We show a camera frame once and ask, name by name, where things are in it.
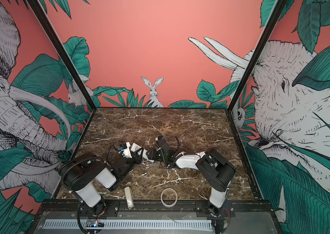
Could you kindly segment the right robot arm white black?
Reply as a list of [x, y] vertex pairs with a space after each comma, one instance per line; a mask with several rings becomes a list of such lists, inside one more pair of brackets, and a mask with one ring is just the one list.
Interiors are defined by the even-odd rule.
[[186, 153], [155, 148], [146, 153], [150, 160], [164, 162], [167, 169], [196, 169], [211, 186], [209, 210], [216, 215], [221, 212], [227, 198], [236, 167], [214, 148], [199, 153]]

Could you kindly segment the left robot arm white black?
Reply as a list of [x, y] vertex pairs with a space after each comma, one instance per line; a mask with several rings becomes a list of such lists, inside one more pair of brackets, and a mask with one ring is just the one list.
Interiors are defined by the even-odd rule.
[[131, 158], [124, 158], [118, 165], [110, 167], [102, 158], [87, 152], [60, 168], [61, 184], [74, 194], [82, 207], [88, 208], [93, 216], [103, 215], [106, 203], [93, 185], [93, 180], [97, 180], [109, 191], [114, 191], [133, 167], [141, 164], [143, 151], [143, 148], [131, 151]]

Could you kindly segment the white remote control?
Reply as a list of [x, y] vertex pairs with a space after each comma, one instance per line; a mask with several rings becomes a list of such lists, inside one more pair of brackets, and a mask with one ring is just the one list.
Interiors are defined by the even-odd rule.
[[149, 161], [151, 163], [154, 163], [154, 160], [151, 160], [148, 158], [148, 151], [144, 149], [143, 147], [139, 146], [136, 143], [132, 143], [131, 145], [131, 156], [137, 158], [139, 161]]

